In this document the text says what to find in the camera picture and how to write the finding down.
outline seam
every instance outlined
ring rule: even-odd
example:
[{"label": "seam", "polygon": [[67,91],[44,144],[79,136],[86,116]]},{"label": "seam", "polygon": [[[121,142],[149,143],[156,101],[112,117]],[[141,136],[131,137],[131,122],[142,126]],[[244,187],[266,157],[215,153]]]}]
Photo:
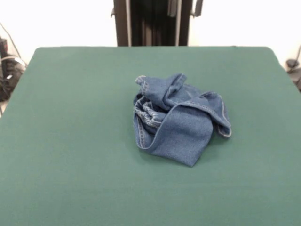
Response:
[{"label": "seam", "polygon": [[138,132],[139,132],[140,146],[144,148],[145,147],[144,132],[143,132],[141,121],[138,117],[137,117],[137,121],[138,121]]},{"label": "seam", "polygon": [[[190,104],[192,104],[192,105],[196,105],[196,106],[199,106],[199,107],[201,107],[201,108],[204,108],[204,109],[206,109],[207,111],[209,111],[210,113],[212,113],[214,116],[216,116],[217,118],[220,119],[220,116],[218,116],[217,113],[215,113],[214,111],[212,111],[210,108],[208,108],[208,107],[206,107],[206,106],[203,106],[203,105],[200,105],[200,104],[198,104],[198,103],[191,102],[191,101],[187,101],[187,103],[190,103]],[[217,128],[218,128],[219,133],[222,134],[222,135],[225,136],[225,137],[230,137],[231,134],[232,134],[232,130],[231,130],[231,125],[228,125],[228,126],[229,126],[229,130],[230,130],[230,133],[229,133],[229,134],[222,133],[222,132],[220,131],[220,126],[218,125]]]}]

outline green felt surface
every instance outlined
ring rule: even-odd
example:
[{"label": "green felt surface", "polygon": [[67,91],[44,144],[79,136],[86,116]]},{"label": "green felt surface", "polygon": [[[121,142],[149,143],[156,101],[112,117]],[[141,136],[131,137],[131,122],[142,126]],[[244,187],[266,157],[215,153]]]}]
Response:
[{"label": "green felt surface", "polygon": [[[136,147],[139,75],[221,94],[187,167]],[[0,120],[1,226],[299,226],[301,96],[268,48],[40,48]]]}]

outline jeans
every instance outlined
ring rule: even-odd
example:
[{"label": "jeans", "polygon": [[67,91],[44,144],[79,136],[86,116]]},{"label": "jeans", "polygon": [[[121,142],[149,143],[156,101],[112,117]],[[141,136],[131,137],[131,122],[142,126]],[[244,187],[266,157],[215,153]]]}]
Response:
[{"label": "jeans", "polygon": [[134,129],[139,148],[151,155],[193,166],[207,146],[213,128],[231,136],[222,97],[184,84],[186,76],[167,79],[139,76],[134,99]]}]

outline black metal frame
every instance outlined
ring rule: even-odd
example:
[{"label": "black metal frame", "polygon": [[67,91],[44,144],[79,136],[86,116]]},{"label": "black metal frame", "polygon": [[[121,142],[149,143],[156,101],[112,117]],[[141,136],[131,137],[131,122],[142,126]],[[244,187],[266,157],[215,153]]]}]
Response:
[{"label": "black metal frame", "polygon": [[126,0],[114,0],[114,14],[118,46],[128,46],[127,3]]},{"label": "black metal frame", "polygon": [[[193,0],[182,0],[181,5],[181,21],[179,32],[179,46],[187,46],[189,34],[189,22]],[[159,25],[159,20],[162,17],[146,15],[145,12],[140,12],[137,1],[133,0],[130,6],[131,10],[131,27],[132,27],[132,45],[145,46],[150,45],[150,42],[145,41],[145,19],[155,22],[156,29],[153,29],[151,45],[174,45],[175,40],[175,17],[169,17],[166,14],[163,23]],[[128,29],[127,29],[127,4],[126,0],[114,0],[114,15],[116,23],[116,34],[118,46],[128,46]]]}]

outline stitching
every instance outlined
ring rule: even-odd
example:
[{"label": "stitching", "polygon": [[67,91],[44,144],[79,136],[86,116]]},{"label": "stitching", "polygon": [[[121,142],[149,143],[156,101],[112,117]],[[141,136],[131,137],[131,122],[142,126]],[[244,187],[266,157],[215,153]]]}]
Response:
[{"label": "stitching", "polygon": [[[225,106],[224,106],[224,102],[223,102],[223,100],[222,100],[222,116],[223,116],[224,119],[229,123],[229,121],[226,119],[226,116],[225,116],[224,112],[225,112]],[[231,134],[232,134],[231,127],[229,128],[229,130],[230,130],[230,133],[229,133],[229,134],[222,133],[221,130],[220,130],[220,126],[217,126],[217,128],[218,128],[219,133],[222,134],[222,135],[224,135],[225,137],[230,137]]]},{"label": "stitching", "polygon": [[145,96],[145,93],[146,93],[148,87],[149,87],[148,83],[146,83],[146,81],[144,81],[142,91],[141,91],[142,95]]},{"label": "stitching", "polygon": [[141,121],[138,117],[137,117],[137,121],[138,121],[138,132],[139,132],[140,145],[141,145],[141,147],[145,147],[144,132],[143,132]]},{"label": "stitching", "polygon": [[[190,103],[190,104],[193,104],[193,105],[196,105],[196,106],[199,106],[199,107],[201,107],[201,108],[206,109],[207,111],[209,111],[210,113],[212,113],[213,115],[217,116],[217,118],[220,119],[220,117],[218,116],[218,114],[215,113],[214,111],[212,111],[210,108],[208,108],[208,107],[206,107],[206,106],[203,106],[203,105],[200,105],[199,103],[194,103],[194,102],[192,102],[192,101],[187,101],[187,102]],[[222,101],[222,114],[223,114],[223,117],[225,118],[223,111],[224,111],[224,105],[223,105],[223,101]],[[224,135],[225,137],[230,137],[231,134],[232,134],[232,130],[231,130],[231,126],[230,126],[230,125],[228,125],[228,126],[229,126],[229,130],[230,130],[230,133],[229,133],[229,134],[224,134],[224,133],[222,133],[222,132],[220,131],[220,127],[217,126],[219,133],[222,134],[222,135]]]}]

